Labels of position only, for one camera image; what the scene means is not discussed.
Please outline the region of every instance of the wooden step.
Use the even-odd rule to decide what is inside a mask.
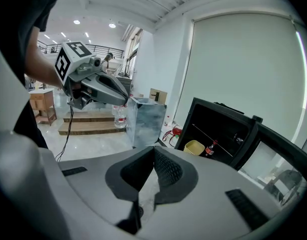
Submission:
[[[111,112],[74,112],[72,122],[113,122],[115,117]],[[64,117],[63,121],[70,121],[70,112]]]
[[[64,122],[58,132],[60,135],[68,134],[68,122]],[[109,122],[72,122],[70,135],[113,134],[124,132],[126,128],[118,129],[113,121]]]

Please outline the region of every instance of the black cable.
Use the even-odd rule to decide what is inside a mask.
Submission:
[[[56,161],[59,163],[62,159],[62,156],[65,152],[65,149],[66,149],[66,145],[67,145],[67,142],[68,142],[68,139],[69,139],[69,135],[70,135],[70,131],[72,129],[72,122],[73,122],[73,116],[74,116],[74,110],[73,110],[73,106],[70,106],[70,121],[69,121],[69,127],[68,127],[68,133],[67,133],[67,138],[65,140],[65,144],[63,146],[63,149],[62,151],[56,155],[56,157],[54,159],[56,159]]]

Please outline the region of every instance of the railing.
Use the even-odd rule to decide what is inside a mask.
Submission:
[[[60,48],[62,47],[61,43],[58,44],[45,44],[38,40],[37,46],[41,50],[43,54],[53,54],[58,53]],[[94,53],[99,55],[101,59],[104,59],[108,53],[112,53],[115,58],[123,58],[123,50],[115,49],[111,47],[101,46],[101,45],[94,45],[94,44],[86,44],[86,46]]]

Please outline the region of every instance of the light strip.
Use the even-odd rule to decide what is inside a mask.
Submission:
[[[296,31],[296,35],[299,41],[301,53],[302,53],[302,60],[303,60],[303,66],[304,66],[304,95],[303,95],[303,105],[302,108],[306,109],[307,106],[307,58],[305,54],[305,49],[303,45],[302,38],[300,37],[300,34],[298,31]]]

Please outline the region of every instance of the person's arm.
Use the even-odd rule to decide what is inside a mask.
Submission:
[[[37,47],[39,31],[36,26],[32,28],[25,56],[25,74],[39,82],[61,88],[63,85],[57,76],[55,66]]]

